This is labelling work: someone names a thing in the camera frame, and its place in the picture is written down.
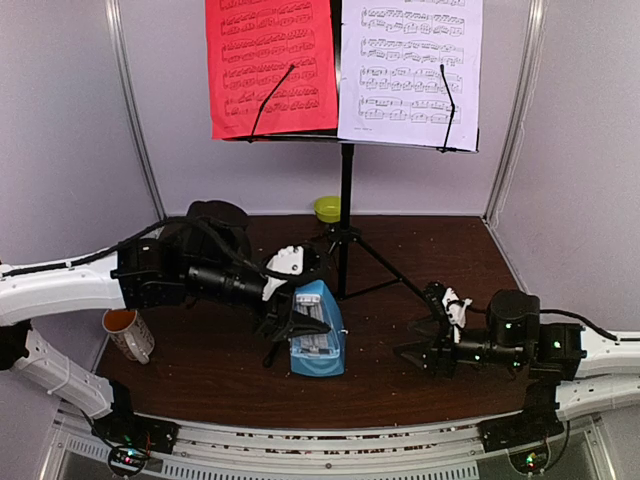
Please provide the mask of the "blue metronome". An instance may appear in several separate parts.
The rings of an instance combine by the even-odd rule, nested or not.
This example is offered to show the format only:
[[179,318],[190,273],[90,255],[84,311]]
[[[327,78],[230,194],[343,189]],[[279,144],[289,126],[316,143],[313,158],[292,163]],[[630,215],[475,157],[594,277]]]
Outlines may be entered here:
[[346,335],[341,310],[322,280],[296,289],[295,310],[330,327],[325,334],[295,337],[290,340],[290,371],[293,374],[327,378],[345,372]]

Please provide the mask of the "black music stand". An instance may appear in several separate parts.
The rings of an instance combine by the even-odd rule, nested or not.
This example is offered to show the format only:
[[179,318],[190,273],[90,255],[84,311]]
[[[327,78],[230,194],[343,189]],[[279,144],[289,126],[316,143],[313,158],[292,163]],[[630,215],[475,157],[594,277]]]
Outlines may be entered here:
[[[353,176],[353,159],[355,146],[350,143],[341,145],[341,217],[337,223],[328,224],[322,237],[330,243],[327,255],[332,256],[335,252],[339,254],[337,263],[338,273],[338,290],[336,298],[339,300],[347,300],[357,296],[373,293],[377,290],[402,284],[412,291],[421,302],[423,302],[431,314],[428,302],[424,296],[424,289],[420,289],[411,280],[407,279],[400,270],[386,260],[378,251],[376,251],[362,237],[361,231],[351,224],[351,197],[352,197],[352,176]],[[360,246],[368,253],[378,264],[384,267],[393,275],[393,278],[387,282],[383,282],[357,292],[349,294],[347,292],[348,277],[348,261],[349,247],[352,244]]]

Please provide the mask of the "white sheet music paper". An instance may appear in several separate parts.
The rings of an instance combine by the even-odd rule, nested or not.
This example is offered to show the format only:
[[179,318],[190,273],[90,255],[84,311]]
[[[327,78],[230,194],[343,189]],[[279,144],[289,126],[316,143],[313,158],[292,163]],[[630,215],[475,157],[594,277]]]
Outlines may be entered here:
[[484,4],[345,1],[337,135],[475,152]]

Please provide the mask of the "red sheet music paper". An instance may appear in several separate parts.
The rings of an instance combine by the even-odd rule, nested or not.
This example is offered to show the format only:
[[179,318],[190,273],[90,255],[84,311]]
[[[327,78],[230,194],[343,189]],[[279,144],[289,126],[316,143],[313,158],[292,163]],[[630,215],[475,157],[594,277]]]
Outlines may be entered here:
[[213,139],[337,127],[329,2],[208,1],[205,30]]

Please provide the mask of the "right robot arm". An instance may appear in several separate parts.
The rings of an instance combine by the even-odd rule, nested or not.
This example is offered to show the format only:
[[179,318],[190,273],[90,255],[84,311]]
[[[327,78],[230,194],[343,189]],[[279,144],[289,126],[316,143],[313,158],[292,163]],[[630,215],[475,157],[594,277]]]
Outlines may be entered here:
[[551,421],[567,422],[639,401],[639,335],[609,332],[585,317],[556,309],[558,321],[542,322],[540,300],[520,290],[500,290],[484,308],[450,287],[432,283],[424,295],[437,323],[414,331],[421,341],[395,354],[432,375],[452,377],[460,365],[523,371],[530,385],[513,419],[519,440],[535,440]]

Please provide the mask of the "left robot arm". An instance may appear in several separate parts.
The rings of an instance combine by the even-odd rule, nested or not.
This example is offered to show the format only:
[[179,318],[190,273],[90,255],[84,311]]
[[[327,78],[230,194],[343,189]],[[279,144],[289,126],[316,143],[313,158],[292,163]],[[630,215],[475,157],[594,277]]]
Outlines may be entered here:
[[123,444],[144,433],[129,390],[95,376],[53,349],[33,319],[85,310],[141,311],[189,298],[240,305],[253,330],[280,342],[327,334],[331,326],[297,311],[297,288],[322,276],[322,254],[309,244],[253,260],[244,210],[220,200],[195,201],[185,215],[160,220],[84,257],[1,268],[1,368],[20,372],[78,407]]

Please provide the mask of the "green plastic bowl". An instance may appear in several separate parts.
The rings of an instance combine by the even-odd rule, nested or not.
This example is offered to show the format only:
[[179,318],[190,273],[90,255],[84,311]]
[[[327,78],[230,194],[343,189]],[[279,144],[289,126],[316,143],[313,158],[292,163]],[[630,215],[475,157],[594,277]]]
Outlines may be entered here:
[[339,196],[323,196],[315,200],[314,213],[323,223],[332,224],[340,221],[341,198]]

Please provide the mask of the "white patterned mug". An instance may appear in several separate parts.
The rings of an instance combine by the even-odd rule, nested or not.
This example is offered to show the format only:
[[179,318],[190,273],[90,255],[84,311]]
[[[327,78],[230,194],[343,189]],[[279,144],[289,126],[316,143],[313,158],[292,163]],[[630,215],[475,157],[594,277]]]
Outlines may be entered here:
[[155,339],[138,311],[107,310],[102,326],[125,358],[142,365],[150,363]]

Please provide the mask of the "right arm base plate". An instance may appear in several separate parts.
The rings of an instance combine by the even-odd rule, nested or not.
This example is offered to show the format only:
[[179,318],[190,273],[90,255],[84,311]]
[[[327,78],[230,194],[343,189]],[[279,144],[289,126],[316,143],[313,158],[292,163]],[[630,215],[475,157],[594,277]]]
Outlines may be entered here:
[[478,429],[485,453],[505,451],[512,469],[528,478],[559,462],[571,434],[570,423],[555,415],[525,412],[482,421]]

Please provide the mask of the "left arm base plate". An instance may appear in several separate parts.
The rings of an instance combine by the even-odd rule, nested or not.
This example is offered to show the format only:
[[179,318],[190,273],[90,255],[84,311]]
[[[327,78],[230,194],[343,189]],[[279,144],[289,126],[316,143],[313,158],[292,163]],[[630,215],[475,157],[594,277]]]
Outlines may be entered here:
[[107,447],[107,467],[123,479],[141,473],[154,453],[171,454],[180,430],[175,422],[140,416],[129,407],[115,406],[100,418],[82,414]]

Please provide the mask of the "right aluminium corner post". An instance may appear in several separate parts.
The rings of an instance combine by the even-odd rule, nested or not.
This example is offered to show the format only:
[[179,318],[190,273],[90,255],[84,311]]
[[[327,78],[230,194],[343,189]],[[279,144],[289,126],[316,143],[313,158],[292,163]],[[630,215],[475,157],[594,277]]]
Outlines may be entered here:
[[528,23],[517,88],[498,170],[484,215],[485,223],[491,230],[496,230],[499,225],[499,217],[506,204],[524,140],[525,120],[534,97],[540,68],[548,4],[548,1],[543,0],[529,2]]

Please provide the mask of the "aluminium corner post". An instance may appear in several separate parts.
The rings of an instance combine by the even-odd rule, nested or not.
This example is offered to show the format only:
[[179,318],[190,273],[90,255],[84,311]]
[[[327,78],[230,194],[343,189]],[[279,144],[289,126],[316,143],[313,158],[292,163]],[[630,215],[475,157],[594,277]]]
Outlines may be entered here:
[[167,217],[167,212],[151,164],[143,125],[135,98],[120,2],[117,0],[106,0],[105,11],[134,151],[155,215],[158,219],[164,219]]
[[498,170],[484,215],[485,223],[491,230],[496,230],[499,225],[499,217],[506,204],[524,140],[525,120],[534,97],[540,68],[548,4],[548,1],[543,0],[529,2],[528,23],[517,88]]

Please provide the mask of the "left aluminium corner post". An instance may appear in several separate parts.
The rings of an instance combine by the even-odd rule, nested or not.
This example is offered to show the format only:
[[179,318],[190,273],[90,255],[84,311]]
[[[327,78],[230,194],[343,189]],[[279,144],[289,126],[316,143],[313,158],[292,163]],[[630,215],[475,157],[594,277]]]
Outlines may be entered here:
[[164,219],[167,217],[167,212],[151,164],[143,125],[135,98],[120,2],[117,0],[106,0],[105,11],[134,151],[155,215],[158,219]]

